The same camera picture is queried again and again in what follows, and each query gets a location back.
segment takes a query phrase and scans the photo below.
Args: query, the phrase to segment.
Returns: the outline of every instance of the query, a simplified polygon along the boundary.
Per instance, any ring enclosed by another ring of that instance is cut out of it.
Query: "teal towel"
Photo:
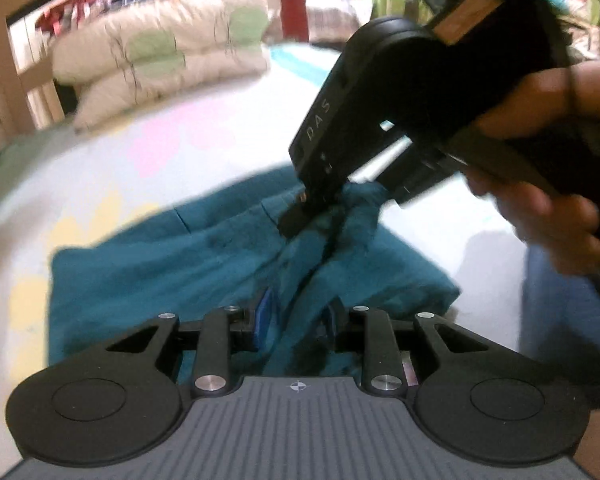
[[[279,168],[157,214],[97,247],[59,251],[50,364],[161,312],[201,319],[270,286],[280,315],[265,349],[233,357],[237,373],[355,374],[355,356],[333,354],[320,336],[320,316],[335,296],[395,319],[446,312],[456,286],[378,225],[384,188],[345,186],[336,205],[287,240],[276,225],[299,189],[293,169]]]

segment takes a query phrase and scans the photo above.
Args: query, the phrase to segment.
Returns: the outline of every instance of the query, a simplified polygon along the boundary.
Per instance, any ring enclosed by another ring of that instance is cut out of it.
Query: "human hand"
[[[583,63],[572,70],[578,113],[600,118],[600,63]],[[569,84],[566,69],[531,74],[475,124],[497,139],[532,136],[570,112]],[[496,197],[500,213],[522,240],[547,250],[558,272],[588,274],[598,268],[600,240],[593,233],[600,218],[590,200],[551,199],[531,184],[500,182],[475,168],[468,168],[465,175],[474,194]]]

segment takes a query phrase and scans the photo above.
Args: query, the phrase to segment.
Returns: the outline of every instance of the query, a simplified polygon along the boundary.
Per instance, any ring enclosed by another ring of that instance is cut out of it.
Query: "red object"
[[[57,36],[60,33],[60,20],[64,16],[64,8],[71,6],[71,9],[77,6],[77,21],[80,23],[84,19],[84,6],[91,5],[98,0],[62,0],[57,5],[47,9],[37,20],[36,28],[43,32],[50,32]]]
[[[285,40],[309,41],[306,0],[280,0],[280,20]]]

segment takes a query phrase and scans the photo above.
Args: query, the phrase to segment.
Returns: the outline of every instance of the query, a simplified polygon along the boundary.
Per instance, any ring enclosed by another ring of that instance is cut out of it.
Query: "white bedsheet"
[[[337,57],[306,46],[285,51],[314,76]],[[45,365],[52,251],[94,243],[142,214],[288,163],[318,91],[314,76],[298,76],[273,56],[261,78],[201,88],[89,135],[67,127],[41,134],[1,158],[0,475],[18,461],[6,398]],[[493,204],[453,178],[406,208],[387,206],[381,221],[458,282],[460,325],[516,348],[524,245]]]

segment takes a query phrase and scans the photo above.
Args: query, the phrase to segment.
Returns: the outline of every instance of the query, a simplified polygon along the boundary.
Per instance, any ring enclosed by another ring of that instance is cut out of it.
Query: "black circular pad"
[[[65,418],[88,422],[113,415],[125,399],[125,389],[113,381],[83,379],[61,386],[52,402],[56,412]]]
[[[6,420],[24,456],[95,466],[150,449],[181,413],[178,387],[141,353],[94,352],[21,383],[8,400]]]
[[[513,352],[490,353],[460,354],[470,358],[425,379],[414,400],[423,427],[455,453],[498,465],[570,452],[589,420],[579,389]]]
[[[493,418],[523,420],[542,410],[544,397],[540,390],[525,381],[494,378],[472,388],[471,402]]]

